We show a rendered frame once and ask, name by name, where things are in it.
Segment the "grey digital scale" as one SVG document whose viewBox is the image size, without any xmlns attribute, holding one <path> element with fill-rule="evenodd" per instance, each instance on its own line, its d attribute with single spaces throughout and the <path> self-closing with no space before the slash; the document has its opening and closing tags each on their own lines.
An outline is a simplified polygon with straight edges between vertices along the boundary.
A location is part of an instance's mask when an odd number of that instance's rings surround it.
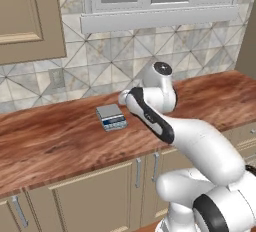
<svg viewBox="0 0 256 232">
<path fill-rule="evenodd" d="M 105 131 L 113 131 L 125 128 L 128 123 L 124 114 L 116 104 L 99 106 L 96 114 Z"/>
</svg>

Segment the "white framed window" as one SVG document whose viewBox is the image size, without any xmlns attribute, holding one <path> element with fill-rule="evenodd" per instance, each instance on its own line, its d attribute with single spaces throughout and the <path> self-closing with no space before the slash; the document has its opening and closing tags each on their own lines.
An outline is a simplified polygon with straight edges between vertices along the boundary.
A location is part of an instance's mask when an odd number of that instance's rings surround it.
<svg viewBox="0 0 256 232">
<path fill-rule="evenodd" d="M 85 0 L 81 31 L 98 33 L 226 21 L 237 0 Z"/>
</svg>

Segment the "beige drawer front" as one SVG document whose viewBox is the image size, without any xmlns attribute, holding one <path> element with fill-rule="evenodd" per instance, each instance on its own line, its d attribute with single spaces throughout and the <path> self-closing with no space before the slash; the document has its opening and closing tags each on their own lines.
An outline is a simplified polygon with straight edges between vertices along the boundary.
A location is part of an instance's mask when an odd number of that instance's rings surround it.
<svg viewBox="0 0 256 232">
<path fill-rule="evenodd" d="M 256 146 L 256 133 L 250 133 L 252 129 L 256 130 L 256 122 L 226 130 L 223 132 L 223 135 L 233 144 L 234 147 L 237 149 L 244 149 Z"/>
</svg>

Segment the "beige tall cabinet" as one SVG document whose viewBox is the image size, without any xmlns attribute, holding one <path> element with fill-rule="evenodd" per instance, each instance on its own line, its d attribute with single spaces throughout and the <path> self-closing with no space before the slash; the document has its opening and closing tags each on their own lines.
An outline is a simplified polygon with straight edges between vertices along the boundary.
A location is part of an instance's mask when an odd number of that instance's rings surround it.
<svg viewBox="0 0 256 232">
<path fill-rule="evenodd" d="M 256 1 L 251 10 L 235 69 L 256 80 Z"/>
</svg>

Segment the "grey wall socket plate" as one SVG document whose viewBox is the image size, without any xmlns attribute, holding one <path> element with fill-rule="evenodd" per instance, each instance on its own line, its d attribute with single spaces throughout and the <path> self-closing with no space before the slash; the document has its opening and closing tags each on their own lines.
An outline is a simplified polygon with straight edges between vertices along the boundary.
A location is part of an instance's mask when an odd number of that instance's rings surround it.
<svg viewBox="0 0 256 232">
<path fill-rule="evenodd" d="M 65 86 L 64 74 L 62 68 L 49 70 L 51 86 L 54 89 L 63 88 Z"/>
</svg>

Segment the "beige wall cupboard door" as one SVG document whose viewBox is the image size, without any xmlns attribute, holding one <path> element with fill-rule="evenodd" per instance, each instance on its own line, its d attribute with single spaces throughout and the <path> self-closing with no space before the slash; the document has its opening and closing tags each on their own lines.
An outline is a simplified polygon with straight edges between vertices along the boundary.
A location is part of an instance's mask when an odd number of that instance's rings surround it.
<svg viewBox="0 0 256 232">
<path fill-rule="evenodd" d="M 0 65 L 65 56 L 59 0 L 0 0 Z"/>
</svg>

